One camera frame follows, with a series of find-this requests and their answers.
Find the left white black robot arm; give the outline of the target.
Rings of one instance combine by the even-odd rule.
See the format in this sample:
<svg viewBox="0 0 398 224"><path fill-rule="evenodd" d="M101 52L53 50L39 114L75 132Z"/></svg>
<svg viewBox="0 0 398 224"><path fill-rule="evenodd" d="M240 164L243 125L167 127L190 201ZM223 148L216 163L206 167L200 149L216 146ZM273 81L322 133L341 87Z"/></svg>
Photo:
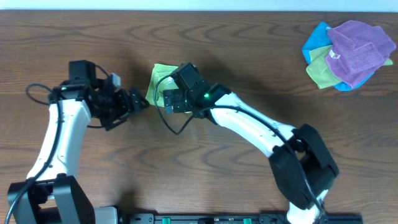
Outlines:
<svg viewBox="0 0 398 224"><path fill-rule="evenodd" d="M43 145L26 180L9 187L6 223L122 223L117 207L95 208L77 181L83 138L93 118L109 131L149 102L136 88L122 89L115 73L97 78L98 67L71 61L68 80L50 89Z"/></svg>

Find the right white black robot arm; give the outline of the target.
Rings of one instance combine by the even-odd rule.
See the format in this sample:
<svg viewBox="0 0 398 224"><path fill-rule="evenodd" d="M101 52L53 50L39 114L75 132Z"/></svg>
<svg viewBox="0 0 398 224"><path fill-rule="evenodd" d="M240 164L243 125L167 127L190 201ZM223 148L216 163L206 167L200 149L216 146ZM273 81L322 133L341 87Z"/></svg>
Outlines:
<svg viewBox="0 0 398 224"><path fill-rule="evenodd" d="M324 198L339 170L315 128L275 121L220 84L180 86L164 90L163 98L166 113L191 112L194 118L209 119L258 148L289 201L289 223L316 223L325 214Z"/></svg>

